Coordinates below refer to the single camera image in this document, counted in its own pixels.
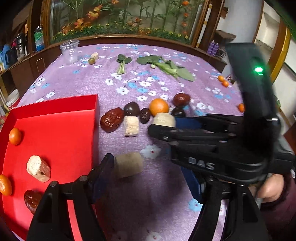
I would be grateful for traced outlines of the person right hand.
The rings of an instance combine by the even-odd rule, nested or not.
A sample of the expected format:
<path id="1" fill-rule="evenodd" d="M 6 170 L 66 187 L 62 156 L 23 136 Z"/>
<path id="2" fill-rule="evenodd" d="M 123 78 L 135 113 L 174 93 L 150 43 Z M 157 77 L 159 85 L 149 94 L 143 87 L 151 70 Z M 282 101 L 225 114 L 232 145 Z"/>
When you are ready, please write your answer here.
<path id="1" fill-rule="evenodd" d="M 285 180 L 283 175 L 272 174 L 256 193 L 256 197 L 262 198 L 263 203 L 277 201 L 284 189 Z"/>

